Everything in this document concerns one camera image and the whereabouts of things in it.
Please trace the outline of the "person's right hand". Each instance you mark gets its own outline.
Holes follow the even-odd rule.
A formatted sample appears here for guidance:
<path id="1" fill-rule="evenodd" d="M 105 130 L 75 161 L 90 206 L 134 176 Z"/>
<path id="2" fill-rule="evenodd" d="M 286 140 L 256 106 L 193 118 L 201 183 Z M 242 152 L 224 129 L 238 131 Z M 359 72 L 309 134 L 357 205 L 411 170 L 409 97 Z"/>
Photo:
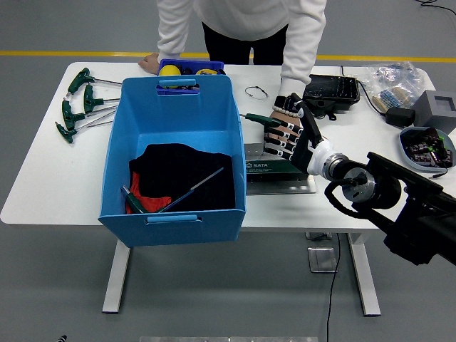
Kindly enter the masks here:
<path id="1" fill-rule="evenodd" d="M 158 57 L 159 57 L 158 53 L 151 53 L 151 54 L 145 56 L 142 60 L 139 60 L 138 65 L 144 71 L 151 73 L 153 75 L 157 75 L 158 69 L 160 66 Z"/>

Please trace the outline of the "person's left hand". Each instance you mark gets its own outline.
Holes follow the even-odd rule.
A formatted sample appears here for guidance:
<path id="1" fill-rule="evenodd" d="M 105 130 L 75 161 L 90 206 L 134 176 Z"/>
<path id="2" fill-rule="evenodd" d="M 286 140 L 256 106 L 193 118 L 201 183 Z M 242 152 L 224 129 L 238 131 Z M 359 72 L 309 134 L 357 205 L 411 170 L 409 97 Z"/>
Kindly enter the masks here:
<path id="1" fill-rule="evenodd" d="M 293 125 L 296 125 L 298 127 L 301 127 L 301 122 L 299 120 L 299 117 L 289 116 L 287 114 L 284 114 L 284 113 L 281 113 L 281 112 L 275 111 L 275 110 L 271 113 L 270 117 L 280 119 L 280 120 L 286 121 L 288 123 L 291 123 Z"/>

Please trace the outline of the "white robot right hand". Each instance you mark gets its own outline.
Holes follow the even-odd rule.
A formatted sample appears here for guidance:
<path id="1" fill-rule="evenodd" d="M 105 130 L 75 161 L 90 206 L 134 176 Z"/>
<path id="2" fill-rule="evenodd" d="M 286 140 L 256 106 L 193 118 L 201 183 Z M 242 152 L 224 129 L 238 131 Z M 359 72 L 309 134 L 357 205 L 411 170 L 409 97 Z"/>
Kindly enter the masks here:
<path id="1" fill-rule="evenodd" d="M 297 94 L 279 96 L 273 111 L 299 117 L 301 127 L 286 121 L 268 118 L 264 124 L 264 152 L 291 162 L 309 175 L 320 175 L 334 180 L 334 167 L 343 159 L 325 139 L 310 109 Z"/>

